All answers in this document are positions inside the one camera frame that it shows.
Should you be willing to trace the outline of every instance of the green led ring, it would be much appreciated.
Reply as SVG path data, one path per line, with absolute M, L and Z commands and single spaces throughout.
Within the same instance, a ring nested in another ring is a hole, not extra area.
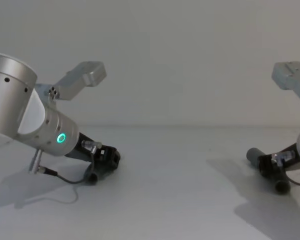
M 60 133 L 59 136 L 56 138 L 56 142 L 58 144 L 62 144 L 66 140 L 67 136 L 65 133 Z

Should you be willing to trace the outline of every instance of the cable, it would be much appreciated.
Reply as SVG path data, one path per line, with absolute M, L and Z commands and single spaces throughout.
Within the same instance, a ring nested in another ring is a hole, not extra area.
M 79 181 L 71 181 L 71 180 L 69 180 L 69 179 L 64 178 L 63 176 L 60 176 L 59 174 L 56 175 L 56 177 L 59 178 L 59 179 L 61 179 L 61 180 L 63 180 L 63 181 L 65 181 L 65 182 L 68 183 L 68 184 L 80 184 L 80 183 L 85 182 L 86 180 L 88 180 L 88 179 L 91 177 L 91 175 L 93 174 L 94 169 L 95 169 L 95 158 L 94 158 L 94 154 L 91 153 L 90 156 L 91 156 L 91 165 L 90 165 L 91 168 L 90 168 L 89 173 L 88 173 L 87 175 L 85 175 L 85 176 L 83 177 L 83 179 L 81 179 L 81 180 L 79 180 Z
M 286 171 L 285 171 L 285 169 L 283 167 L 280 167 L 280 171 L 286 177 L 286 179 L 288 179 L 291 183 L 293 183 L 293 184 L 295 184 L 297 186 L 300 186 L 300 182 L 297 182 L 297 181 L 291 179 L 290 177 L 288 177 L 288 175 L 287 175 L 287 173 L 286 173 Z

